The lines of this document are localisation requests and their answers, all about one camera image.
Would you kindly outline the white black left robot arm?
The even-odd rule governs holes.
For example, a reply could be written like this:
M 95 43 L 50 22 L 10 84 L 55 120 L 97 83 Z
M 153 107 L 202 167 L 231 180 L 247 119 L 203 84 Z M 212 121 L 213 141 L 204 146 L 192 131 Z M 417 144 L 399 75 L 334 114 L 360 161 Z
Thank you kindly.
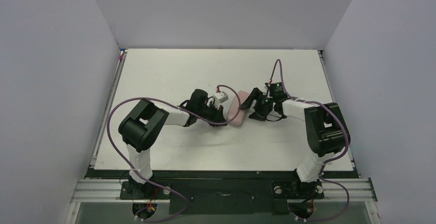
M 222 104 L 227 100 L 228 95 L 223 91 L 209 96 L 201 89 L 195 89 L 190 99 L 175 109 L 158 107 L 150 100 L 141 99 L 118 127 L 132 165 L 129 190 L 145 198 L 154 194 L 156 187 L 149 183 L 153 176 L 150 148 L 165 125 L 189 127 L 199 117 L 209 121 L 211 126 L 225 125 Z

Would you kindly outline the pink umbrella case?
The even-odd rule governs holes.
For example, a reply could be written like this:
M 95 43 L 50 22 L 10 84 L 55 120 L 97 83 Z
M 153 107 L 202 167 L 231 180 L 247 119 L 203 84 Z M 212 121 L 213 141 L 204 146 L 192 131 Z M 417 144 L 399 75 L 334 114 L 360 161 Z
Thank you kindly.
M 227 121 L 230 121 L 232 118 L 234 118 L 232 121 L 230 121 L 228 124 L 232 127 L 240 127 L 242 126 L 244 122 L 244 117 L 246 114 L 245 110 L 240 110 L 240 104 L 239 99 L 241 101 L 241 104 L 244 103 L 247 98 L 249 97 L 250 93 L 240 90 L 237 92 L 238 97 L 234 97 L 231 105 L 227 112 Z

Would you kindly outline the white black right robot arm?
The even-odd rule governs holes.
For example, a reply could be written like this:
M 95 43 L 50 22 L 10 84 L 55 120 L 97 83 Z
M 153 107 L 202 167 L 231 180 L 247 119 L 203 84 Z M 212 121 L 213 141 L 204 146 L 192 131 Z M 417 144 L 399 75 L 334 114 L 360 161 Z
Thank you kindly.
M 267 84 L 266 88 L 265 92 L 254 88 L 239 109 L 253 108 L 249 118 L 258 121 L 265 121 L 274 111 L 280 119 L 291 117 L 304 122 L 311 152 L 295 169 L 297 179 L 290 184 L 290 192 L 301 199 L 321 194 L 319 179 L 326 165 L 341 158 L 351 140 L 338 104 L 290 97 L 281 82 Z

